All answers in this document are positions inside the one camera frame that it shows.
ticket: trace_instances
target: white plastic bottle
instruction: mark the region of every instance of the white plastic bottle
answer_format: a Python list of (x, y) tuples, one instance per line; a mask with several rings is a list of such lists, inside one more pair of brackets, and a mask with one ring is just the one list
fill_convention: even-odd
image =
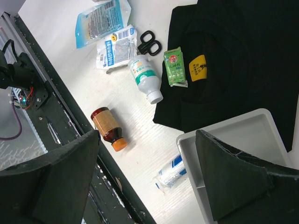
[(139, 91), (146, 94), (150, 104), (156, 104), (163, 99), (160, 92), (160, 80), (156, 76), (150, 62), (145, 55), (133, 57), (128, 66), (137, 83)]

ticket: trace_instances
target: metal frame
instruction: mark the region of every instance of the metal frame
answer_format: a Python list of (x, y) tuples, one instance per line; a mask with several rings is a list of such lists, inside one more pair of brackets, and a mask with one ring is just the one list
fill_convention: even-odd
[[(59, 135), (60, 143), (72, 141), (92, 130), (93, 127), (22, 19), (19, 16), (11, 18), (4, 13), (0, 17), (0, 26), (4, 36), (14, 40), (16, 51), (25, 52), (29, 56), (36, 71), (45, 82), (47, 90), (51, 93), (48, 102), (41, 106), (41, 109), (28, 111), (28, 116), (46, 149), (50, 151), (61, 146), (55, 138), (52, 138), (53, 133), (51, 134), (48, 129), (49, 123), (54, 130), (59, 130), (59, 128), (64, 128), (65, 124), (69, 124), (65, 129), (67, 134)], [(41, 122), (43, 119), (40, 117), (47, 118), (54, 110), (58, 112), (52, 115), (50, 122), (48, 119)], [(84, 213), (86, 223), (155, 223), (102, 142), (99, 147)]]

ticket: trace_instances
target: white tray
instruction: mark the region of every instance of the white tray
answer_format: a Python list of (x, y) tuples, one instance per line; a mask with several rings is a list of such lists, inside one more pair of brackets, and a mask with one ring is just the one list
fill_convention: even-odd
[[(266, 109), (258, 109), (204, 127), (202, 130), (260, 159), (292, 168), (290, 158), (272, 115)], [(206, 187), (202, 178), (195, 146), (195, 132), (178, 136), (177, 146), (182, 154), (184, 165), (204, 220), (207, 224), (213, 224), (217, 222), (213, 221)]]

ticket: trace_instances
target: scissors handle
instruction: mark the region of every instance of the scissors handle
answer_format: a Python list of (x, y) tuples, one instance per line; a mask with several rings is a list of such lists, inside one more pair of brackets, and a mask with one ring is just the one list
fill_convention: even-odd
[[(145, 41), (144, 38), (146, 35), (151, 35), (151, 39), (149, 41)], [(155, 40), (155, 34), (148, 30), (146, 32), (144, 32), (141, 36), (140, 36), (140, 40), (141, 40), (141, 44), (138, 46), (138, 50), (140, 51), (141, 54), (145, 55), (146, 53), (149, 53), (149, 55), (151, 56), (155, 56), (157, 54), (159, 54), (162, 50), (162, 45), (159, 41)], [(151, 51), (151, 48), (154, 45), (158, 45), (158, 49), (154, 52)]]

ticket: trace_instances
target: yellow patch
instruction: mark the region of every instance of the yellow patch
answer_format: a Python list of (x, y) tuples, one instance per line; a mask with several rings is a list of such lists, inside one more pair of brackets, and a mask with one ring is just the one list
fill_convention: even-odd
[(113, 35), (111, 36), (111, 40), (112, 40), (112, 41), (116, 41), (116, 40), (117, 40), (117, 36), (116, 36), (115, 34), (113, 34)]
[(189, 71), (192, 82), (206, 78), (206, 58), (200, 55), (189, 64)]

